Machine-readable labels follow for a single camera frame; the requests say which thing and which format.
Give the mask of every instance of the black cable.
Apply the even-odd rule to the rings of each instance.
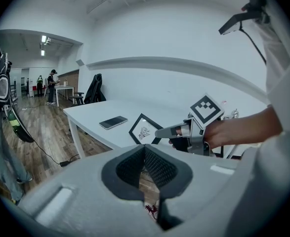
[[[46,152],[44,151],[44,149],[42,149],[36,142],[36,140],[34,140],[34,142],[36,143],[36,145],[44,152],[45,155],[47,155],[48,157],[50,157],[57,165],[60,165],[60,163],[56,162],[53,157],[51,157],[50,155],[46,154]]]
[[[73,157],[76,157],[76,156],[78,156],[79,154],[76,154],[75,156],[72,156],[70,159],[69,159],[69,162],[71,162],[71,159],[73,158]]]
[[[22,109],[37,108],[37,107],[39,107],[39,106],[44,106],[44,105],[38,105],[38,106],[32,106],[32,107],[24,107],[24,108],[22,108]]]
[[[246,34],[248,36],[248,38],[250,39],[250,41],[252,42],[252,44],[254,45],[255,49],[257,50],[257,52],[260,54],[264,64],[267,64],[266,59],[263,57],[262,53],[260,52],[259,48],[256,46],[256,44],[253,42],[252,38],[248,35],[248,33],[246,33],[242,27],[239,28],[239,31],[241,31],[242,33]]]

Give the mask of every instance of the wall trim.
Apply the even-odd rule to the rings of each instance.
[[[120,68],[158,69],[201,76],[232,86],[264,104],[269,104],[265,91],[252,82],[228,70],[204,62],[172,57],[147,56],[104,60],[88,64],[87,67],[89,70]]]
[[[67,76],[68,74],[71,74],[71,73],[73,73],[73,72],[77,72],[77,71],[79,71],[79,69],[71,70],[71,71],[68,71],[68,72],[63,73],[63,74],[57,74],[57,76],[58,76],[58,77],[60,77],[60,76]]]

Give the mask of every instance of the table leg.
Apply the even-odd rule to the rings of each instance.
[[[77,125],[75,123],[73,123],[70,120],[70,118],[68,118],[68,122],[69,122],[71,135],[72,135],[72,138],[74,140],[74,144],[75,144],[75,147],[77,149],[77,152],[78,152],[80,158],[84,158],[85,154],[84,154],[84,151],[83,151],[83,148],[82,148],[82,145],[81,145],[81,141],[80,141],[80,138],[79,138]]]
[[[75,89],[72,88],[72,96],[74,96],[74,95],[75,95]]]
[[[56,89],[56,100],[57,100],[57,106],[59,107],[59,101],[58,101],[58,89]]]
[[[224,155],[224,159],[230,159],[235,152],[237,145],[231,145],[230,148],[227,150],[226,154]]]

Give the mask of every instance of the white table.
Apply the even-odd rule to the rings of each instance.
[[[56,100],[57,100],[57,106],[59,107],[59,101],[58,101],[58,91],[59,90],[65,90],[65,89],[72,89],[72,96],[75,95],[74,88],[72,86],[55,86],[56,90]]]
[[[188,115],[188,110],[170,109],[141,102],[109,100],[66,108],[64,113],[68,116],[72,138],[78,154],[83,158],[85,154],[79,139],[77,126],[106,146],[117,149],[136,144],[128,132],[141,113],[162,127],[168,127],[182,123]],[[109,130],[105,130],[99,125],[100,122],[117,116],[123,116],[128,121]],[[171,147],[168,141],[169,139],[162,139],[159,145]]]

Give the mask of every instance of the smartphone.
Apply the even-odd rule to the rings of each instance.
[[[126,119],[122,116],[117,116],[115,118],[111,118],[111,119],[108,119],[106,121],[100,122],[99,124],[101,127],[108,130],[108,129],[111,129],[119,124],[123,124],[126,121],[128,121],[128,119]]]

